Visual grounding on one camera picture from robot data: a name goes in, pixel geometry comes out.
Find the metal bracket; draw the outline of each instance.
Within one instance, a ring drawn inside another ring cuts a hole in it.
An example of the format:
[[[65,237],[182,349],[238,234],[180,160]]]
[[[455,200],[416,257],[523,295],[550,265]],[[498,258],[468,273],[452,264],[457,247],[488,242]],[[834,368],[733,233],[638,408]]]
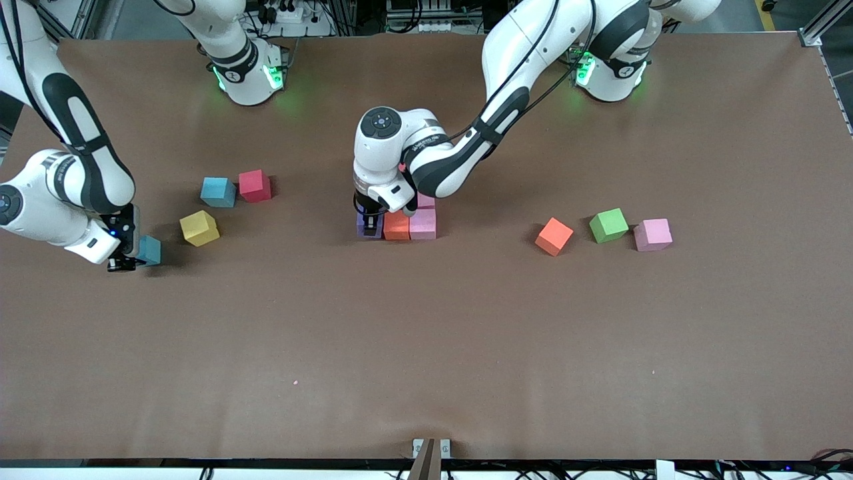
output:
[[[412,458],[413,459],[417,458],[418,453],[421,452],[421,447],[423,446],[423,444],[424,444],[423,438],[415,438],[412,441]],[[453,458],[450,456],[450,439],[449,438],[442,438],[441,443],[439,443],[439,446],[441,447],[441,458],[442,459],[452,459]]]
[[[409,478],[417,478],[418,480],[441,480],[441,459],[444,456],[444,449],[439,446],[439,443],[434,438],[416,439],[412,442],[421,441],[421,444],[416,447],[417,455],[415,463],[409,471]],[[447,450],[450,453],[450,440],[447,440]]]
[[[797,30],[803,47],[821,46],[821,35],[835,25],[835,22],[843,17],[850,8],[853,8],[853,0],[831,0],[827,3],[827,6],[815,15],[815,18]]]
[[[803,47],[821,47],[821,46],[823,46],[823,41],[821,40],[820,37],[813,37],[811,39],[807,38],[805,36],[805,29],[803,29],[803,28],[797,29],[797,36],[799,37],[800,44]]]

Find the metal frame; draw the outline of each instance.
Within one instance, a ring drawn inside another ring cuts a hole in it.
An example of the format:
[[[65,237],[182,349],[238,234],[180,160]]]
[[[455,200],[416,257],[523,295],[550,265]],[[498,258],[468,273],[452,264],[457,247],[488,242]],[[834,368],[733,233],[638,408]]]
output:
[[[60,38],[93,38],[94,27],[97,22],[93,21],[93,16],[98,9],[102,9],[106,3],[102,0],[84,0],[80,4],[80,9],[77,16],[74,17],[74,24],[70,27],[62,25],[56,17],[50,13],[45,7],[46,3],[40,3],[36,10],[38,16],[42,19],[44,30],[50,35],[53,40],[59,41]]]
[[[823,45],[821,35],[835,25],[847,10],[853,7],[853,0],[832,0],[815,18],[811,19],[803,28],[798,30],[800,43],[804,47],[817,47]]]

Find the pink cube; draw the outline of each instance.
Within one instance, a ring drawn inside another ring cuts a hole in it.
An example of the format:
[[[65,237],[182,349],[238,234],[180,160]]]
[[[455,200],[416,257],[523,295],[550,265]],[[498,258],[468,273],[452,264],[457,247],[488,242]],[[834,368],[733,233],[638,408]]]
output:
[[[418,208],[435,209],[435,199],[418,192]]]
[[[670,222],[666,219],[643,220],[634,227],[634,239],[639,252],[663,250],[672,243]]]
[[[240,195],[247,202],[263,202],[272,198],[270,177],[267,177],[263,170],[241,173],[238,181],[240,182]]]
[[[435,210],[418,208],[409,219],[409,236],[412,240],[435,240]]]

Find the green cube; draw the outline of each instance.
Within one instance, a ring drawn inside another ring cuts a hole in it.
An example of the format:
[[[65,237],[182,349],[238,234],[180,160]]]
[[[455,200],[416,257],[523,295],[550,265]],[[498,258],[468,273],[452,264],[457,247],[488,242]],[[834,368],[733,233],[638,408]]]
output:
[[[589,222],[589,228],[592,229],[595,241],[604,243],[623,236],[628,231],[628,223],[622,215],[622,208],[614,208],[593,217]]]

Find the orange cube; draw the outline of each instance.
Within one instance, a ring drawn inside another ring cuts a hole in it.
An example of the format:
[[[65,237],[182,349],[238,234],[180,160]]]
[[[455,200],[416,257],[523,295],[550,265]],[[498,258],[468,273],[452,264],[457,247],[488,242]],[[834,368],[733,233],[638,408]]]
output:
[[[403,210],[393,214],[386,212],[382,219],[382,233],[385,240],[409,240],[409,217]]]
[[[572,233],[574,233],[574,230],[561,224],[559,220],[551,218],[551,220],[548,220],[545,228],[539,232],[536,245],[539,245],[540,249],[545,250],[552,256],[557,256],[560,250],[566,245],[566,242],[569,241]]]

